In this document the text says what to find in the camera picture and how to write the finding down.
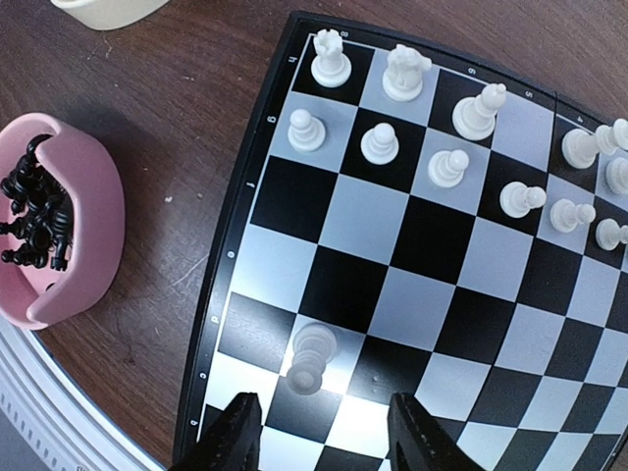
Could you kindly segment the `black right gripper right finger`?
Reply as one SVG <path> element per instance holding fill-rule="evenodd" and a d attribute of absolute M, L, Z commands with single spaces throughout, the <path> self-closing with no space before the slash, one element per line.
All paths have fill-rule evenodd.
<path fill-rule="evenodd" d="M 483 471 L 411 393 L 392 394 L 388 435 L 391 470 Z"/>

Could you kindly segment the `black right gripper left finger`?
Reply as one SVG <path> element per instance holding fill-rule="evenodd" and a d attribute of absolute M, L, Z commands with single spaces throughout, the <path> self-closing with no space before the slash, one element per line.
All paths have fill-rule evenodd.
<path fill-rule="evenodd" d="M 257 470 L 261 415 L 257 393 L 238 393 L 176 469 Z"/>

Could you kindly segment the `white chess piece tall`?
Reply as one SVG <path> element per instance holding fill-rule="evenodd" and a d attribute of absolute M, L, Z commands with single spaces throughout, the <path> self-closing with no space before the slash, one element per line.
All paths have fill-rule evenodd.
<path fill-rule="evenodd" d="M 628 160 L 616 157 L 609 161 L 605 169 L 606 183 L 615 194 L 628 193 Z"/>
<path fill-rule="evenodd" d="M 614 154 L 619 148 L 627 149 L 627 121 L 617 119 L 610 127 L 601 125 L 593 134 L 583 130 L 569 131 L 561 142 L 562 155 L 573 168 L 591 167 L 598 154 Z"/>

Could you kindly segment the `white knight piece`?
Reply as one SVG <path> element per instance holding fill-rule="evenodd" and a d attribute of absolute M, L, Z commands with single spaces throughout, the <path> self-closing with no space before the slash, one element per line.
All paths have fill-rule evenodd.
<path fill-rule="evenodd" d="M 423 74 L 432 66 L 432 60 L 416 49 L 397 44 L 387 56 L 387 67 L 382 77 L 384 92 L 397 102 L 415 99 L 423 88 Z"/>

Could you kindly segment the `white rook corner piece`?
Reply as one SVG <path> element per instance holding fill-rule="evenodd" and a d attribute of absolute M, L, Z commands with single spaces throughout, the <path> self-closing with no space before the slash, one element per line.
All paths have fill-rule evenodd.
<path fill-rule="evenodd" d="M 313 38 L 316 57 L 310 70 L 316 82 L 327 88 L 345 84 L 352 72 L 351 62 L 343 53 L 343 40 L 335 29 L 321 29 Z"/>

